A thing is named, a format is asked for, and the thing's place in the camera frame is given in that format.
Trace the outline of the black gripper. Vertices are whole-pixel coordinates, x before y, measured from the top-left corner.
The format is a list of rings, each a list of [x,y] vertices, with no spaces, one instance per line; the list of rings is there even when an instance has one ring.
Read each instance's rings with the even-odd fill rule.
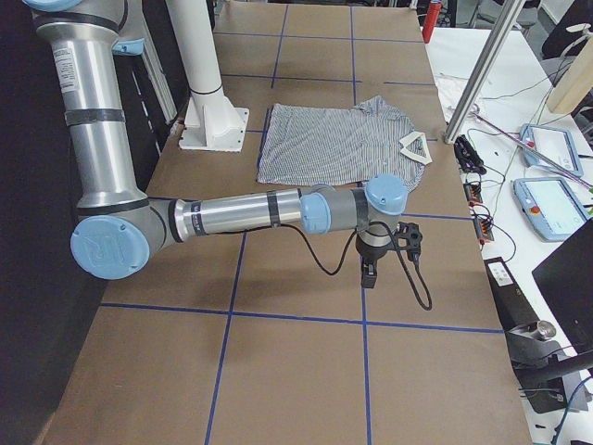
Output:
[[[367,243],[362,235],[357,235],[356,250],[363,261],[360,285],[362,288],[374,288],[378,277],[376,264],[387,253],[388,244],[375,246]]]

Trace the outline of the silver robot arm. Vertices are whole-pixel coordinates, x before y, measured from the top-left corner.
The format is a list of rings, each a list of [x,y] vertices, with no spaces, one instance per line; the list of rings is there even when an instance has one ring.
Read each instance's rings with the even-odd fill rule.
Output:
[[[194,236],[276,227],[302,236],[348,230],[362,257],[361,283],[371,288],[388,251],[416,261],[417,228],[401,221],[407,189],[382,174],[366,185],[326,185],[210,200],[151,198],[136,183],[114,65],[118,50],[141,51],[138,1],[32,1],[37,34],[52,47],[65,122],[78,162],[82,198],[70,238],[74,259],[96,277],[139,272],[163,248]]]

